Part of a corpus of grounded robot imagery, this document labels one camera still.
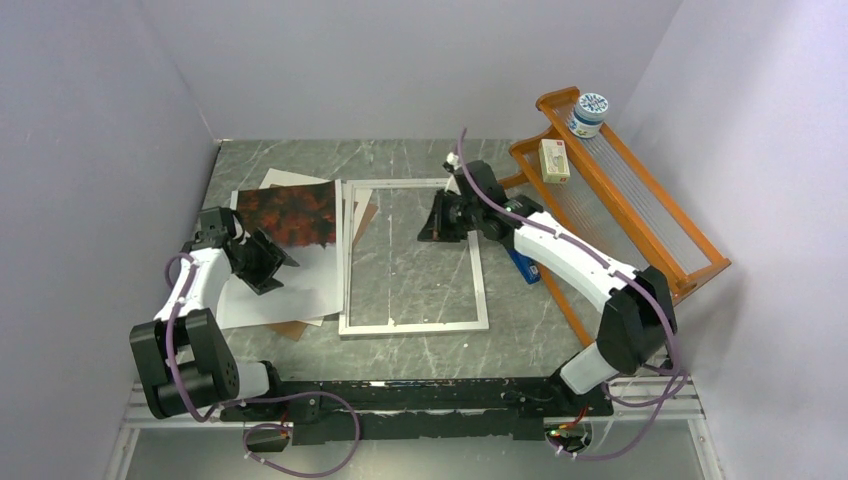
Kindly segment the red and white photo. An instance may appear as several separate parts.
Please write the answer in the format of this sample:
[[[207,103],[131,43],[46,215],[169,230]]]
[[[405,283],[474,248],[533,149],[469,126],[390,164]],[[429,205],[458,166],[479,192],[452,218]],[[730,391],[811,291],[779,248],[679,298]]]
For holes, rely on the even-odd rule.
[[[282,286],[262,295],[232,275],[217,307],[221,328],[313,320],[342,310],[340,181],[234,191],[230,207],[250,233],[265,234],[296,264],[280,266],[273,278]]]

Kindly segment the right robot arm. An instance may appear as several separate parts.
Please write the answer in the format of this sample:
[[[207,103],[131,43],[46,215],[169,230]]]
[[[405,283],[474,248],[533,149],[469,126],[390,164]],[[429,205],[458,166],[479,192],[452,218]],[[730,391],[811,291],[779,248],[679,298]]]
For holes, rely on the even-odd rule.
[[[553,408],[572,415],[589,391],[619,374],[633,374],[677,332],[665,275],[638,269],[591,246],[540,204],[509,197],[483,161],[443,165],[450,178],[434,195],[418,235],[421,242],[456,243],[477,232],[546,267],[583,295],[600,313],[595,341],[558,371],[549,392]]]

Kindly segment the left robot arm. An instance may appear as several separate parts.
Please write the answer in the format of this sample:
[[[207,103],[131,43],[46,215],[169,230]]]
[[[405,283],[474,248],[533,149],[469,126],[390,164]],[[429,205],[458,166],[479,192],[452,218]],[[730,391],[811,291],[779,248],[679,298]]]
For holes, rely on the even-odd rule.
[[[225,207],[200,212],[192,240],[171,258],[180,267],[170,295],[153,320],[136,325],[129,344],[151,414],[157,419],[189,414],[206,422],[218,407],[246,404],[262,420],[286,406],[279,376],[267,361],[238,362],[217,323],[230,278],[264,296],[282,288],[275,275],[295,266],[262,231],[248,231],[239,213]]]

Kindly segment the white picture frame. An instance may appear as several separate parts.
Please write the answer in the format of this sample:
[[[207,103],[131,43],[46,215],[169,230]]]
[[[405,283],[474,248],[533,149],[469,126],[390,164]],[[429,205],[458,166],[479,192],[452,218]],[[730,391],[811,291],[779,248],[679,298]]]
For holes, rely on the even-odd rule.
[[[490,327],[476,233],[456,244],[419,242],[442,178],[348,180],[371,189],[378,212],[352,248],[343,339],[454,334]]]

